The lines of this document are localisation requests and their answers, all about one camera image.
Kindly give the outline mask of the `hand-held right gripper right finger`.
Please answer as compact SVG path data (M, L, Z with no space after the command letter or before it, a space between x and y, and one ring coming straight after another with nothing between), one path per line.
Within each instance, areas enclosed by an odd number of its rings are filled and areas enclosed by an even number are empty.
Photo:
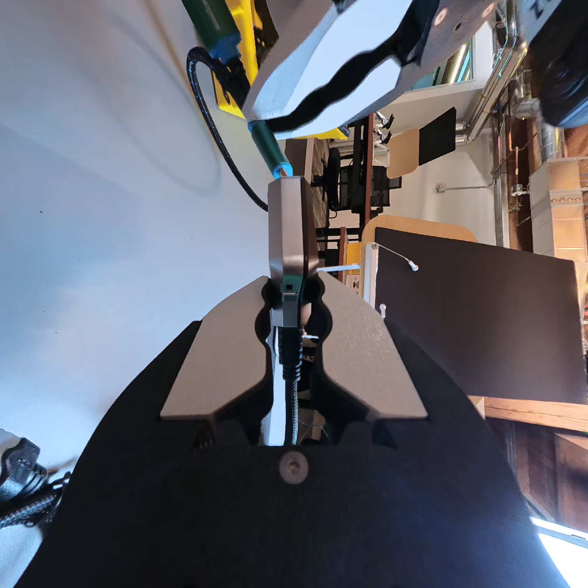
M315 310L325 326L311 380L318 412L331 423L427 418L378 311L329 274L316 283Z

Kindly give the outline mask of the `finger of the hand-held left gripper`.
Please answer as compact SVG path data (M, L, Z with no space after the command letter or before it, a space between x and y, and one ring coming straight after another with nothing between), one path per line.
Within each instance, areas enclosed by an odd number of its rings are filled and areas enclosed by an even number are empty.
M315 135L375 111L410 90L469 41L496 1L411 1L393 35L345 63L290 115L267 118L280 138Z
M352 58L396 32L411 1L300 1L278 33L245 104L246 118L293 113Z

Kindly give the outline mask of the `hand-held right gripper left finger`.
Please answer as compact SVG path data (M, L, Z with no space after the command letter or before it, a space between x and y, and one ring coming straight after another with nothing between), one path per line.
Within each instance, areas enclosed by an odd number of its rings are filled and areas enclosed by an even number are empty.
M202 319L161 410L164 420L260 423L273 404L269 284L261 276Z

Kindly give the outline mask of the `yellow plastic bin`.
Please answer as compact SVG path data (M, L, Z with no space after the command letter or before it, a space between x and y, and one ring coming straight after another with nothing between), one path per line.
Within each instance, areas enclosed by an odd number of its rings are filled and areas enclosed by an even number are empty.
M246 71L246 77L252 84L259 72L259 67L275 44L278 33L276 26L282 26L296 11L301 1L226 1L231 15L241 35L238 48ZM244 116L227 93L225 94L217 76L211 73L215 100L218 108L233 116ZM302 136L321 140L347 140L350 136L348 126L340 126L330 131Z

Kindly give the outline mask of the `braided hdmi cable green plugs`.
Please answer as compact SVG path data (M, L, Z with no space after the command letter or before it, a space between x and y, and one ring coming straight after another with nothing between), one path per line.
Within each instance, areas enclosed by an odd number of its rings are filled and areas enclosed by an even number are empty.
M247 77L246 66L242 62L240 45L243 42L243 35L231 11L232 1L229 5L226 1L181 2L195 28L198 39L202 42L202 45L189 50L186 60L187 79L196 104L233 176L250 199L261 210L267 212L267 203L263 202L246 182L218 133L196 73L197 64L204 64L219 83L224 98L228 99L228 102L232 101L243 114L242 109L251 84ZM291 177L292 166L268 125L264 121L253 121L247 123L247 128L273 177L275 179Z

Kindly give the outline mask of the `grey hdmi hub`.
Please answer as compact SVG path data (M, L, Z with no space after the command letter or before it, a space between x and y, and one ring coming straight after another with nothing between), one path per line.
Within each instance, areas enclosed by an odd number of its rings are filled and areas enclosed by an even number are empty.
M274 180L268 186L268 207L274 324L303 330L310 316L305 287L319 265L309 182L303 176Z

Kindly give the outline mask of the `tan cardboard sheet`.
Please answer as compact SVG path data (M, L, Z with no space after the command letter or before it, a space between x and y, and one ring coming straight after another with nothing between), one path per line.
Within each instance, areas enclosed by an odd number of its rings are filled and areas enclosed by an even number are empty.
M387 146L390 162L386 175L389 179L403 177L419 167L419 129L408 129L401 134L392 136Z

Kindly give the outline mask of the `black panel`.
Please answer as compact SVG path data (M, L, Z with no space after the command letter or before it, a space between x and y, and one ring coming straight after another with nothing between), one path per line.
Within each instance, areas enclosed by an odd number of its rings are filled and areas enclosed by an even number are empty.
M455 151L456 121L457 110L451 107L419 130L419 166Z

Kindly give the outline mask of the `cluttered wooden desk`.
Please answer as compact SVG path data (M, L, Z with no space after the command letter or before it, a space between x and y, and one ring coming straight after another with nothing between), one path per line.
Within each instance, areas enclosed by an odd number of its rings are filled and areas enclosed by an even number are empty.
M339 229L331 229L330 214L337 217L340 212L351 212L359 216L359 225L347 229L347 235L361 240L365 226L383 212L390 202L391 183L386 168L374 163L374 117L375 114L352 123L354 137L350 154L342 155L341 149L331 147L327 159L322 159L322 173L314 175L312 188L321 190L326 204L326 225L316 230L320 259L327 260L329 243L339 236Z

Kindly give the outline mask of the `silver air duct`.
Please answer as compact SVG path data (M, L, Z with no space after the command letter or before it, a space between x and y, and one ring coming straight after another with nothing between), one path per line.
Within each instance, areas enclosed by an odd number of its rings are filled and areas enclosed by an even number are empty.
M508 100L512 106L511 116L538 121L536 127L540 161L564 158L567 155L564 132L543 119L539 98L532 96L530 71L521 69L528 53L528 44L519 19L523 1L497 1L495 5L496 27L503 25L505 40L495 54L493 69L471 108L463 131L456 132L456 146L466 145L479 137L491 115L500 107L503 93L513 82L516 90Z

